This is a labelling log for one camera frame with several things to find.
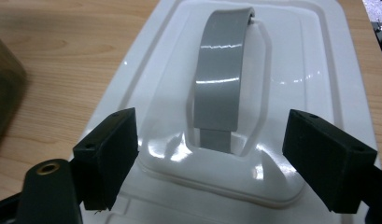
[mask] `white plastic tray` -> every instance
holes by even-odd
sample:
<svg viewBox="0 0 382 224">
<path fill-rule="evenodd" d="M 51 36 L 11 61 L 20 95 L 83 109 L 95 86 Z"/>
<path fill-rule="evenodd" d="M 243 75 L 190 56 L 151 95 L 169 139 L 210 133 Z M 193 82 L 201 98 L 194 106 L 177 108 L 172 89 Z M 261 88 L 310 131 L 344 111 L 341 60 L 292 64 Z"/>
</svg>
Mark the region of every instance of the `white plastic tray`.
<svg viewBox="0 0 382 224">
<path fill-rule="evenodd" d="M 191 124 L 205 22 L 217 9 L 254 7 L 248 28 L 233 154 L 198 147 Z M 328 212 L 282 156 L 291 108 L 319 115 L 375 148 L 361 73 L 333 0 L 163 0 L 96 108 L 135 107 L 140 155 L 101 223 L 363 223 Z"/>
</svg>

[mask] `wooden table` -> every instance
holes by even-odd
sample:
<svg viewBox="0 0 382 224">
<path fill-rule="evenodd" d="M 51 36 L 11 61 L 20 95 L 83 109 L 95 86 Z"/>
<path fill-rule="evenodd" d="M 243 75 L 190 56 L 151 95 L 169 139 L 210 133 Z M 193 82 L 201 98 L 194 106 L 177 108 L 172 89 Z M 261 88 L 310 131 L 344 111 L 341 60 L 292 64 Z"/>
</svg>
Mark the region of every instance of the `wooden table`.
<svg viewBox="0 0 382 224">
<path fill-rule="evenodd" d="M 362 1 L 340 0 L 359 58 L 382 160 L 382 55 Z M 0 37 L 28 88 L 0 144 L 0 200 L 25 172 L 68 159 L 157 0 L 0 1 Z"/>
</svg>

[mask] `wooden surface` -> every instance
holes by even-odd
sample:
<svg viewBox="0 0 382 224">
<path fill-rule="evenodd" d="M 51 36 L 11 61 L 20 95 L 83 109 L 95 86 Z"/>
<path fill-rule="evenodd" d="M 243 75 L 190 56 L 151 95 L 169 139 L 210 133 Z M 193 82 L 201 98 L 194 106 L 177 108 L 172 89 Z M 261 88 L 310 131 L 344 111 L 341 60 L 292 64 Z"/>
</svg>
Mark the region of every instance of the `wooden surface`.
<svg viewBox="0 0 382 224">
<path fill-rule="evenodd" d="M 382 56 L 362 1 L 347 14 L 382 160 Z M 22 62 L 28 87 L 0 144 L 0 200 L 28 169 L 68 159 L 120 61 L 157 0 L 0 0 L 0 38 Z"/>
</svg>

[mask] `gray plastic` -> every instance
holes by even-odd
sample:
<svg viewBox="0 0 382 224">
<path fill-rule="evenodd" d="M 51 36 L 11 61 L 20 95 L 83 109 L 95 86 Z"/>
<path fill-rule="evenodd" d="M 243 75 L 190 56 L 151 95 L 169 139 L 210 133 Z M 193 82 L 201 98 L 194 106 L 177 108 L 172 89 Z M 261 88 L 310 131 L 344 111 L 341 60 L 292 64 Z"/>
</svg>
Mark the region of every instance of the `gray plastic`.
<svg viewBox="0 0 382 224">
<path fill-rule="evenodd" d="M 217 10 L 205 25 L 196 69 L 193 125 L 200 147 L 231 152 L 237 130 L 246 30 L 253 8 Z"/>
</svg>

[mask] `gray plastic strap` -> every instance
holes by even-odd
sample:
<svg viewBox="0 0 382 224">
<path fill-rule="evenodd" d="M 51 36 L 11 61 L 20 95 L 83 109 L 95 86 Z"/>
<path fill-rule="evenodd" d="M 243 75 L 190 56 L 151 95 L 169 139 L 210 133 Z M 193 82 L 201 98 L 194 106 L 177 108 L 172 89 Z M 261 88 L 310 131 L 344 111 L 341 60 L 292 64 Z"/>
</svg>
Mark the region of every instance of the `gray plastic strap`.
<svg viewBox="0 0 382 224">
<path fill-rule="evenodd" d="M 231 152 L 237 130 L 240 83 L 246 30 L 253 8 L 214 11 L 199 49 L 193 125 L 200 129 L 201 147 Z"/>
</svg>

